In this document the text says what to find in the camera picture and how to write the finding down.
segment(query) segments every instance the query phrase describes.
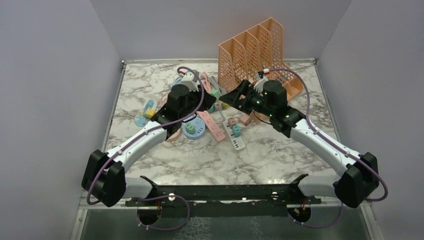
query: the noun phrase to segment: blue power strip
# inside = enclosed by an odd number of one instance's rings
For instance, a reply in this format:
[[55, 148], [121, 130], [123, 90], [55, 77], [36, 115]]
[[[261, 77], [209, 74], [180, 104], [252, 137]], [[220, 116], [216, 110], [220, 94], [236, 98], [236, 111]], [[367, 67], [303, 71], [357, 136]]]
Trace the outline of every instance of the blue power strip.
[[[192, 124], [195, 127], [195, 132], [193, 134], [189, 133], [186, 130], [186, 124], [188, 124], [188, 123]], [[205, 122], [198, 116], [191, 121], [184, 122], [181, 126], [181, 129], [182, 129], [182, 133], [184, 134], [184, 136], [186, 136], [188, 139], [191, 139], [191, 140], [197, 140], [197, 139], [203, 137], [203, 135], [205, 135], [205, 133], [206, 133]]]
[[137, 125], [138, 127], [144, 127], [150, 121], [150, 119], [145, 117], [146, 111], [149, 109], [156, 110], [157, 106], [158, 104], [153, 99], [148, 100], [144, 104], [144, 107], [135, 116], [135, 125]]

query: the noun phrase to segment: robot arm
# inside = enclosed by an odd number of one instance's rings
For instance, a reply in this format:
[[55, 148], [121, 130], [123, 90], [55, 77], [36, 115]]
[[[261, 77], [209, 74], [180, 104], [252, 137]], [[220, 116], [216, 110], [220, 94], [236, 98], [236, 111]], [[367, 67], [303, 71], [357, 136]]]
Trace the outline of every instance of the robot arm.
[[[135, 196], [145, 198], [150, 193], [153, 188], [151, 181], [140, 177], [125, 177], [125, 173], [146, 152], [172, 136], [181, 127], [181, 122], [175, 121], [184, 118], [199, 105], [201, 88], [191, 83], [192, 78], [193, 75], [190, 72], [186, 73], [182, 81], [184, 84], [172, 87], [166, 104], [136, 135], [106, 152], [96, 150], [90, 155], [81, 183], [83, 189], [87, 191], [90, 189], [102, 166], [117, 154], [106, 166], [106, 170], [101, 172], [92, 189], [92, 195], [107, 207], [111, 207], [122, 198]], [[203, 90], [203, 102], [198, 111], [208, 110], [216, 100], [214, 96]], [[140, 137], [141, 134], [153, 128], [155, 130]]]
[[243, 80], [236, 89], [221, 96], [219, 100], [245, 114], [255, 111], [269, 116], [270, 124], [275, 130], [305, 145], [335, 170], [337, 175], [303, 178], [298, 187], [305, 196], [336, 197], [351, 208], [359, 206], [379, 186], [379, 181], [359, 162], [337, 150], [317, 133], [319, 132], [337, 147], [357, 157], [378, 173], [376, 157], [369, 152], [362, 155], [349, 149], [312, 123], [312, 127], [315, 128], [313, 131], [306, 116], [288, 106], [287, 92], [281, 83], [265, 79], [265, 77], [263, 79], [255, 86]]

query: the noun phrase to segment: gray wall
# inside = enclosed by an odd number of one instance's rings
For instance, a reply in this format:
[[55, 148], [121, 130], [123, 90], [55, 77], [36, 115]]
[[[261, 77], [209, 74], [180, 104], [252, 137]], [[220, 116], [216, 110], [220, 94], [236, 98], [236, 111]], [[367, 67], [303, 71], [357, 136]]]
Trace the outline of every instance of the gray wall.
[[353, 0], [318, 61], [343, 142], [388, 184], [374, 206], [386, 240], [424, 236], [423, 24], [422, 0]]
[[1, 239], [70, 237], [119, 73], [89, 0], [1, 1]]
[[218, 45], [275, 18], [284, 58], [318, 58], [351, 0], [91, 0], [125, 60], [217, 58]]

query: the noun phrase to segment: metal frame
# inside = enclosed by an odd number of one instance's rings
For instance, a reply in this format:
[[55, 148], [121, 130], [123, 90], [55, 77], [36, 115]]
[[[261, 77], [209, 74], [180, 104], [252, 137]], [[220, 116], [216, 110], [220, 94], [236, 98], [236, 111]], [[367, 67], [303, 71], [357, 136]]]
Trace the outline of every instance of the metal frame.
[[[303, 62], [310, 63], [314, 62], [314, 58], [290, 58], [285, 59], [284, 62]], [[123, 64], [181, 64], [181, 63], [191, 63], [191, 64], [217, 64], [218, 58], [173, 58], [173, 59], [140, 59], [140, 60], [124, 60]]]
[[327, 103], [328, 112], [330, 113], [330, 118], [331, 118], [332, 125], [334, 127], [335, 136], [337, 138], [337, 141], [340, 142], [341, 138], [340, 138], [339, 125], [337, 124], [337, 120], [333, 113], [330, 100], [327, 96], [326, 89], [324, 88], [323, 81], [321, 80], [320, 72], [318, 71], [318, 66], [317, 66], [317, 59], [314, 59], [312, 63], [313, 63], [313, 66], [315, 67], [316, 75], [318, 76], [318, 82], [319, 82], [319, 85], [321, 86], [322, 94], [324, 95], [325, 102]]
[[[331, 117], [331, 121], [333, 122], [333, 126], [334, 126], [334, 131], [337, 137], [337, 140], [340, 141], [340, 132], [339, 132], [339, 128], [338, 128], [338, 124], [336, 121], [336, 118], [334, 116], [334, 113], [332, 111], [331, 108], [331, 104], [330, 101], [327, 97], [320, 73], [318, 71], [318, 67], [317, 67], [317, 59], [315, 58], [305, 58], [305, 59], [285, 59], [286, 63], [290, 63], [290, 62], [295, 62], [295, 63], [312, 63], [315, 67], [315, 71], [316, 74], [318, 76], [318, 81], [319, 84], [321, 86], [325, 101], [327, 103], [328, 106], [328, 111], [330, 113], [330, 117]], [[185, 59], [185, 58], [181, 58], [181, 59], [146, 59], [146, 60], [123, 60], [122, 61], [122, 71], [121, 71], [121, 76], [119, 78], [119, 85], [118, 85], [118, 89], [116, 91], [116, 95], [115, 95], [115, 99], [114, 99], [114, 103], [110, 112], [110, 116], [109, 116], [109, 124], [107, 125], [106, 131], [105, 131], [105, 135], [104, 135], [104, 139], [103, 139], [103, 143], [102, 143], [102, 151], [105, 150], [106, 148], [106, 144], [108, 141], [108, 136], [109, 136], [109, 132], [111, 129], [111, 125], [112, 125], [112, 119], [113, 116], [115, 114], [115, 109], [116, 109], [116, 105], [118, 103], [118, 97], [119, 97], [119, 93], [121, 90], [121, 86], [122, 86], [122, 82], [124, 79], [124, 75], [125, 75], [125, 69], [127, 67], [128, 64], [183, 64], [183, 63], [218, 63], [218, 59], [216, 58], [201, 58], [201, 59]], [[334, 206], [340, 206], [340, 201], [338, 201], [337, 199], [334, 198], [321, 198], [322, 203], [321, 204], [314, 204], [313, 207], [314, 208], [321, 208], [321, 207], [334, 207]], [[78, 205], [78, 211], [76, 213], [76, 218], [75, 218], [75, 223], [73, 226], [73, 230], [72, 230], [72, 234], [70, 236], [71, 240], [79, 240], [82, 236], [83, 233], [83, 229], [84, 229], [84, 224], [86, 221], [86, 216], [87, 216], [87, 211], [88, 210], [95, 210], [95, 209], [121, 209], [121, 210], [126, 210], [126, 209], [138, 209], [138, 210], [149, 210], [149, 209], [156, 209], [156, 206], [126, 206], [126, 200], [125, 199], [121, 199], [117, 204], [115, 204], [112, 207], [106, 207], [102, 204], [100, 205], [88, 205], [87, 204], [87, 193], [85, 191], [82, 192], [81, 194], [81, 198], [79, 201], [79, 205]], [[364, 217], [364, 221], [365, 224], [367, 226], [369, 235], [371, 237], [372, 240], [383, 240], [380, 228], [378, 226], [378, 223], [374, 217], [374, 213], [372, 211], [371, 208], [371, 203], [369, 202], [363, 202], [361, 203], [361, 205], [359, 206], [362, 210], [363, 213], [363, 217]], [[293, 207], [298, 207], [298, 205], [295, 204], [288, 204], [287, 208], [293, 208]]]

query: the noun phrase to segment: marble surface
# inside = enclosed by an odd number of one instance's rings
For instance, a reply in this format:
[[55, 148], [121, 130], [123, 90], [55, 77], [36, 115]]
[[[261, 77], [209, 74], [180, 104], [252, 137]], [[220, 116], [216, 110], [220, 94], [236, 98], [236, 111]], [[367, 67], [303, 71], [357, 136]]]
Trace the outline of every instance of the marble surface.
[[[336, 138], [330, 113], [312, 62], [287, 63], [306, 82], [311, 93], [310, 118], [319, 128]], [[120, 89], [106, 149], [126, 141], [141, 128], [134, 117], [145, 101], [160, 101], [169, 92], [179, 66], [206, 72], [218, 78], [217, 63], [128, 64]], [[289, 105], [306, 111], [305, 92]], [[239, 118], [234, 108], [226, 116]], [[221, 122], [218, 112], [211, 114]], [[329, 175], [334, 171], [311, 150], [264, 123], [250, 123], [242, 128], [241, 138], [246, 148], [236, 151], [229, 138], [217, 143], [208, 131], [198, 140], [181, 135], [174, 142], [164, 142], [152, 148], [127, 172], [129, 177], [147, 176], [161, 185], [234, 185], [284, 184], [300, 174]]]

